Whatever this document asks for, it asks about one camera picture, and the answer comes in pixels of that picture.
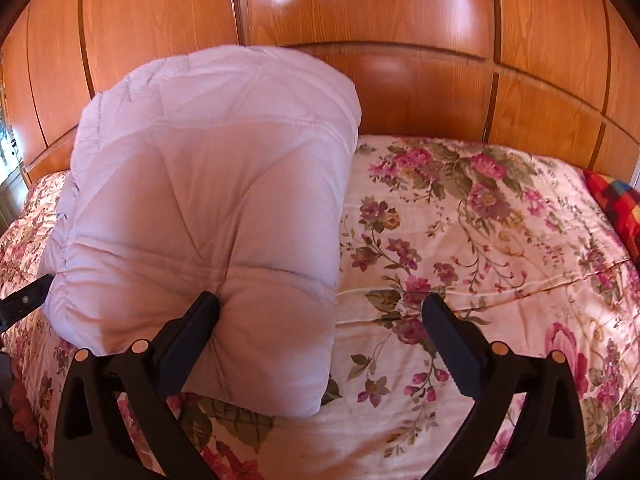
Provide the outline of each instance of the rivet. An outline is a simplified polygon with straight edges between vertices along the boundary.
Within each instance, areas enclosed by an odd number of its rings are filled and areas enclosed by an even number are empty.
[[[81,363],[89,357],[89,351],[86,348],[82,348],[76,352],[76,361]]]
[[[551,358],[558,364],[562,364],[566,361],[566,355],[559,350],[551,352]]]
[[[496,355],[507,355],[509,353],[509,347],[502,341],[495,341],[491,343],[491,351]]]
[[[146,352],[146,349],[149,348],[149,341],[146,339],[138,339],[133,345],[131,345],[131,351],[134,354],[142,354]]]

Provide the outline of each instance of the clamp handle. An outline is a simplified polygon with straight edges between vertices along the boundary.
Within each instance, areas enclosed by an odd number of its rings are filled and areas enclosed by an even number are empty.
[[[53,276],[45,274],[0,301],[0,334],[44,303],[51,282],[53,282]]]
[[[220,317],[203,292],[187,313],[153,341],[96,357],[76,352],[62,393],[54,454],[56,480],[218,480],[178,425],[164,399],[180,392]],[[144,467],[117,405],[126,392],[140,429],[166,476]]]
[[[422,323],[460,393],[476,402],[422,480],[584,480],[582,414],[562,352],[536,358],[514,354],[500,341],[489,344],[436,294],[422,304]],[[496,468],[476,477],[519,392],[527,397],[506,452]]]

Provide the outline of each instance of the colorful pillow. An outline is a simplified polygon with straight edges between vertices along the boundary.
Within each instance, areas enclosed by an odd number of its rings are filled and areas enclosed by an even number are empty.
[[[610,176],[584,170],[589,192],[622,239],[631,260],[640,267],[640,192]]]

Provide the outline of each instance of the floral bedspread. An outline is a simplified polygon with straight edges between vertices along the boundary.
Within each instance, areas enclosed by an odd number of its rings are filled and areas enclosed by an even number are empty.
[[[38,183],[0,240],[2,297],[34,278],[63,178]],[[485,144],[361,137],[340,239],[332,371],[317,415],[285,420],[190,394],[168,400],[222,480],[421,478],[472,405],[420,322],[429,292],[489,341],[567,355],[588,475],[602,468],[640,406],[640,280],[579,170]],[[39,311],[4,342],[50,457],[74,349]],[[500,460],[522,401],[481,471]],[[125,397],[120,407],[143,463],[158,468]]]

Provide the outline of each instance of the pillow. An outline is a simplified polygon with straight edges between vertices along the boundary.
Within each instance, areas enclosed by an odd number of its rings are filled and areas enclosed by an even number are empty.
[[[95,354],[152,339],[203,290],[220,321],[185,391],[309,416],[334,339],[353,83],[306,54],[151,62],[83,111],[41,272],[44,313]]]
[[[587,188],[620,236],[631,260],[640,266],[640,192],[611,177],[584,170]]]

